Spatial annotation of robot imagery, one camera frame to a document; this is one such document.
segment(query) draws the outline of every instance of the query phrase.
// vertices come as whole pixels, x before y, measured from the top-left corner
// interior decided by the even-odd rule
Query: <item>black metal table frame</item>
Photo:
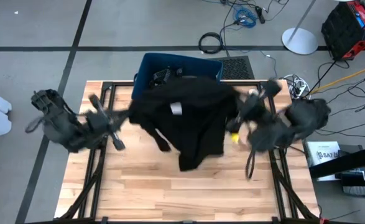
[[[364,167],[365,174],[365,150],[361,145],[359,145],[358,148],[360,148],[360,151],[358,152],[310,167],[309,170],[312,178],[338,174],[346,170],[353,170],[361,167]]]
[[[233,86],[255,86],[259,90],[259,92],[261,92],[261,81],[222,80],[222,82],[225,84],[233,85]],[[109,104],[108,104],[107,108],[113,108],[114,98],[116,95],[116,88],[118,86],[133,86],[133,85],[134,85],[133,81],[131,81],[131,82],[103,82],[102,87],[101,87],[101,96],[99,98],[101,104],[104,106],[104,108],[106,108],[106,105],[104,105],[105,96],[106,96],[107,92],[110,91]],[[270,110],[272,113],[275,114],[276,109],[275,109],[275,104],[274,104],[273,98],[268,98],[268,100],[269,100]],[[86,168],[84,187],[83,187],[83,190],[81,191],[81,194],[78,196],[78,198],[76,199],[76,202],[74,203],[74,205],[77,204],[80,206],[75,207],[75,208],[73,208],[73,206],[71,206],[66,214],[64,214],[60,218],[56,218],[55,220],[51,221],[51,223],[58,223],[58,222],[59,223],[80,223],[83,220],[86,220],[87,223],[90,223],[93,220],[95,220],[96,212],[98,209],[98,200],[99,200],[99,192],[101,189],[101,180],[102,180],[102,173],[103,173],[103,167],[104,167],[104,160],[106,157],[106,143],[107,143],[107,137],[105,137],[103,139],[102,143],[100,144],[100,146],[98,147],[97,150],[90,151],[87,168]],[[99,160],[98,160],[99,162],[98,162],[96,170],[93,173],[93,165],[94,165],[95,155],[96,155],[97,151],[99,151]],[[287,218],[287,215],[286,215],[283,196],[282,196],[282,190],[281,190],[281,186],[280,186],[281,183],[280,183],[280,180],[277,178],[277,173],[282,174],[283,177],[285,177],[286,182],[284,184],[288,184],[289,187],[291,187],[291,180],[290,180],[287,160],[286,160],[283,149],[279,149],[279,155],[280,155],[280,165],[282,167],[282,172],[280,172],[279,167],[277,165],[275,152],[269,151],[270,167],[271,167],[273,181],[274,181],[275,196],[277,199],[277,208],[279,211],[279,218],[281,220],[288,220],[289,218]],[[92,186],[94,186],[94,185],[95,185],[95,187],[94,187],[94,194],[93,194],[93,199],[92,199],[92,204],[91,204],[91,209],[90,209],[90,216],[85,217],[86,206],[87,206],[86,197],[88,195],[88,192],[91,190]],[[296,204],[292,200],[290,194],[288,194],[288,200],[289,200],[289,205],[290,205],[290,211],[292,212],[292,214],[291,214],[292,219],[297,219],[298,213],[297,213]],[[72,218],[73,218],[74,214],[76,213],[77,209],[78,209],[77,220],[73,220]],[[266,223],[278,223],[278,222],[279,222],[278,218],[272,217],[271,222],[244,222],[244,223],[266,224]],[[121,222],[121,221],[120,222],[111,222],[111,221],[108,221],[107,217],[104,217],[103,221],[101,223],[115,223],[116,224],[116,223],[126,223],[126,222]],[[162,224],[164,224],[164,223],[180,223],[180,222],[128,222],[128,223],[162,223]]]

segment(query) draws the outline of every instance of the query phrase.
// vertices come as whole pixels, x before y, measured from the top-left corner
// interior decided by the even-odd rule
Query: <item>white label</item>
[[[170,104],[170,107],[171,107],[172,114],[174,114],[174,115],[182,115],[181,102],[172,103],[172,104]]]

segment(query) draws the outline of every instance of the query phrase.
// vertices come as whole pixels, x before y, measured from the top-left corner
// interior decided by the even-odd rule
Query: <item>blue plastic crate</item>
[[[184,75],[208,77],[217,82],[221,80],[223,72],[223,64],[217,61],[173,54],[146,53],[134,80],[131,98],[135,100],[140,97],[142,92],[149,88],[153,74],[166,68],[174,70],[182,68]]]

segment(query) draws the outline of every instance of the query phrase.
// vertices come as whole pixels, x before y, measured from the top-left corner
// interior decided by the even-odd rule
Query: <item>black shirt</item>
[[[160,131],[180,151],[180,170],[192,170],[206,156],[223,154],[225,124],[237,114],[238,96],[232,86],[209,78],[179,78],[133,100],[129,120],[140,124],[161,151],[169,151]],[[173,114],[172,103],[180,103],[181,114]]]

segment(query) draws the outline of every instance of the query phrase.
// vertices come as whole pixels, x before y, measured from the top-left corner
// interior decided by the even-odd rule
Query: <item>yellow cable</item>
[[[311,94],[314,94],[314,93],[318,92],[319,90],[322,90],[322,89],[327,88],[327,87],[329,87],[329,86],[335,85],[335,84],[337,84],[337,83],[339,83],[339,82],[341,82],[341,81],[344,81],[344,80],[347,80],[347,79],[353,78],[353,77],[355,77],[356,75],[360,75],[360,74],[362,74],[362,73],[364,73],[364,72],[365,72],[365,69],[364,69],[364,70],[360,70],[360,71],[358,71],[358,72],[356,72],[356,73],[354,73],[354,74],[352,74],[352,75],[348,75],[347,77],[340,78],[339,80],[336,80],[336,81],[331,82],[331,83],[329,83],[329,84],[327,84],[327,85],[324,85],[324,86],[321,86],[321,87],[319,87],[319,88],[317,88],[317,89],[312,90],[312,91],[311,91]]]

